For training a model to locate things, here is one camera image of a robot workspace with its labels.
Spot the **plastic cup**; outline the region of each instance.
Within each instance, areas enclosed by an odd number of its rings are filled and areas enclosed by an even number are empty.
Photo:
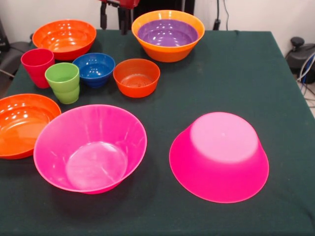
[[[140,98],[150,95],[157,87],[159,67],[146,59],[129,59],[114,69],[114,79],[119,90],[128,97]]]
[[[257,194],[269,164],[254,128],[230,113],[198,118],[173,142],[170,166],[192,194],[216,203],[236,203]]]
[[[63,104],[71,104],[79,99],[79,68],[68,62],[52,65],[45,77],[57,99]]]
[[[40,89],[49,87],[45,78],[45,71],[55,64],[53,52],[43,48],[29,50],[22,55],[21,63],[37,87]]]

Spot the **black device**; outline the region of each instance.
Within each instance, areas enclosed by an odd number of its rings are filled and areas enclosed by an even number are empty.
[[[293,37],[291,38],[292,49],[286,55],[285,59],[293,74],[299,75],[301,67],[305,60],[315,52],[315,43],[307,43],[303,38]],[[311,84],[315,82],[315,63],[306,75],[305,84]]]

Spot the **small orange bowl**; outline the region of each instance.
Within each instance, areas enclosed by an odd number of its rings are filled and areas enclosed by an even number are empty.
[[[38,94],[18,94],[0,99],[0,158],[33,155],[42,129],[61,114],[59,106]]]
[[[38,48],[52,51],[57,60],[74,60],[85,54],[96,38],[96,29],[89,23],[78,20],[50,22],[33,35]]]
[[[162,19],[182,21],[191,25],[197,31],[198,38],[194,42],[183,46],[164,47],[148,43],[138,37],[138,31],[143,25]],[[176,62],[184,59],[205,33],[205,27],[197,17],[186,12],[174,10],[159,10],[143,14],[132,23],[131,30],[149,57],[162,62]]]
[[[154,92],[160,76],[159,67],[150,60],[129,59],[113,72],[119,90],[128,97],[145,97]]]

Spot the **bowl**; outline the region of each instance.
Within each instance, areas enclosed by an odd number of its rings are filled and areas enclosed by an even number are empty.
[[[157,87],[159,67],[146,59],[128,59],[114,69],[114,79],[119,90],[128,97],[140,98],[150,95]]]
[[[0,100],[0,158],[21,159],[33,154],[41,130],[61,114],[50,98],[18,94]]]
[[[141,30],[140,35],[139,35],[139,30],[144,25],[153,21],[160,21],[160,20],[175,20],[177,22],[179,21],[179,22],[185,23],[186,25],[190,25],[198,33],[198,37],[196,40],[194,40],[191,43],[181,45],[181,46],[175,46],[175,47],[165,47],[165,46],[155,45],[155,44],[146,42],[145,40],[140,38],[143,36],[143,34]],[[131,30],[132,30],[133,35],[139,41],[139,43],[141,44],[144,51],[148,54],[149,57],[151,57],[154,60],[162,61],[162,62],[175,62],[175,61],[184,59],[191,52],[194,46],[203,37],[204,32],[205,32],[205,27],[197,17],[190,15],[188,13],[185,13],[182,11],[175,11],[175,10],[158,10],[158,11],[148,12],[139,16],[132,23]]]
[[[269,163],[254,128],[230,113],[198,118],[173,142],[169,161],[177,181],[215,203],[236,203],[257,194]]]
[[[80,69],[80,78],[88,86],[98,88],[103,86],[112,75],[115,61],[103,53],[88,53],[73,61]]]
[[[35,144],[34,162],[53,186],[98,194],[131,175],[146,147],[146,131],[133,114],[110,105],[87,105],[45,127]]]
[[[60,20],[37,29],[32,41],[36,47],[52,51],[56,60],[74,60],[91,48],[95,38],[96,29],[91,24]]]
[[[198,33],[185,22],[164,19],[144,24],[138,31],[138,37],[154,45],[178,47],[196,41]]]

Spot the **cup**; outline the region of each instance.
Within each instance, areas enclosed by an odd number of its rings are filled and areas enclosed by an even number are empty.
[[[268,158],[254,128],[224,112],[205,114],[192,123],[173,142],[169,160],[186,190],[215,203],[251,198],[269,175]]]
[[[37,87],[41,89],[49,87],[45,78],[45,71],[55,64],[52,51],[44,48],[29,50],[22,55],[21,63]]]
[[[50,66],[45,77],[57,99],[63,104],[71,104],[79,99],[79,68],[68,62]]]

